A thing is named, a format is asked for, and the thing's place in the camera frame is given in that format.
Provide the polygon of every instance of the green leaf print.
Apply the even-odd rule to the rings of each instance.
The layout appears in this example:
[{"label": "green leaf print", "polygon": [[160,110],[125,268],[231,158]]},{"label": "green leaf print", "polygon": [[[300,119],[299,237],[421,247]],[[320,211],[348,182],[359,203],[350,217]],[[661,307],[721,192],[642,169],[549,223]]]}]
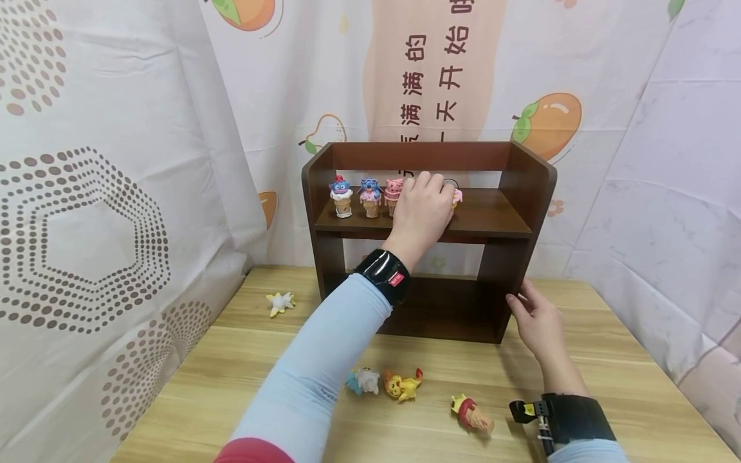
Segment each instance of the green leaf print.
[{"label": "green leaf print", "polygon": [[534,102],[533,104],[529,104],[525,106],[525,109],[522,110],[522,117],[533,117],[533,114],[535,114],[536,111],[538,111],[538,103],[539,101]]},{"label": "green leaf print", "polygon": [[673,21],[679,15],[683,6],[685,6],[685,0],[671,0],[669,2],[669,21]]},{"label": "green leaf print", "polygon": [[216,7],[216,10],[222,16],[231,19],[237,24],[240,23],[239,13],[236,11],[234,0],[211,0],[211,3],[213,3],[213,6]]},{"label": "green leaf print", "polygon": [[306,143],[304,143],[304,146],[306,147],[306,151],[311,154],[316,154],[316,145],[314,143],[307,140]]},{"label": "green leaf print", "polygon": [[533,124],[530,122],[530,118],[518,119],[514,125],[514,130],[512,131],[512,139],[517,143],[525,143],[525,140],[530,135],[530,129],[532,127]]}]

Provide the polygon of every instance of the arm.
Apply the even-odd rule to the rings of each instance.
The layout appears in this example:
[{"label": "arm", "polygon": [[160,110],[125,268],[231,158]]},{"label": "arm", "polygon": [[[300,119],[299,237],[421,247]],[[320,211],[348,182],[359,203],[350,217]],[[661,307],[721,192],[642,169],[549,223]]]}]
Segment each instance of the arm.
[{"label": "arm", "polygon": [[[382,248],[410,273],[451,220],[453,190],[429,172],[404,183]],[[388,301],[368,280],[348,277],[290,343],[216,461],[321,461],[343,381],[390,314]]]},{"label": "arm", "polygon": [[[507,295],[517,320],[520,338],[540,363],[546,393],[590,397],[579,369],[566,350],[561,311],[548,301],[530,280],[521,294]],[[619,444],[604,439],[566,444],[548,457],[549,463],[627,463]]]}]

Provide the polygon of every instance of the light blue sleeve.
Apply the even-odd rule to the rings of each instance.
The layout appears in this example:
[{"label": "light blue sleeve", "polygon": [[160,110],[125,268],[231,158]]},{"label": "light blue sleeve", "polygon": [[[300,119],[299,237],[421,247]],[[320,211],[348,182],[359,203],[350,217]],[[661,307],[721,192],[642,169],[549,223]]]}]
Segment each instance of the light blue sleeve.
[{"label": "light blue sleeve", "polygon": [[339,390],[390,314],[380,291],[365,277],[350,275],[290,343],[231,440],[258,438],[296,463],[320,462]]},{"label": "light blue sleeve", "polygon": [[574,441],[548,457],[548,463],[628,463],[615,441],[604,439]]}]

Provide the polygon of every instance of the black wrist band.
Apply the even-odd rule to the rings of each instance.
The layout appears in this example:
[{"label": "black wrist band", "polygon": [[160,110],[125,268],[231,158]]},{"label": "black wrist band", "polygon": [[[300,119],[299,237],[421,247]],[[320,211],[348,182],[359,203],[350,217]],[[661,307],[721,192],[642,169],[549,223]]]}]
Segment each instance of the black wrist band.
[{"label": "black wrist band", "polygon": [[394,254],[376,249],[368,254],[354,273],[360,273],[393,305],[401,304],[407,295],[411,275]]},{"label": "black wrist band", "polygon": [[617,440],[598,401],[553,393],[543,394],[542,398],[548,406],[548,424],[557,444],[580,439]]}]

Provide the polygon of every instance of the red label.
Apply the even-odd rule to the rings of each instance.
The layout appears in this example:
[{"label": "red label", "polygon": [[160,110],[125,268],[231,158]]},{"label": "red label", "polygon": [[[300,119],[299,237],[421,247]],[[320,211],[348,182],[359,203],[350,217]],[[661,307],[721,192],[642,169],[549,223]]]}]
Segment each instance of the red label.
[{"label": "red label", "polygon": [[392,277],[391,277],[391,278],[390,278],[390,279],[388,280],[388,284],[390,284],[390,285],[391,285],[391,286],[393,286],[393,287],[396,287],[396,286],[397,286],[397,285],[398,285],[399,283],[401,283],[401,282],[402,282],[402,280],[403,280],[403,279],[404,279],[404,276],[403,276],[403,275],[402,275],[401,273],[399,273],[399,272],[396,272],[396,273],[394,273],[394,275],[393,275],[393,276],[392,276]]}]

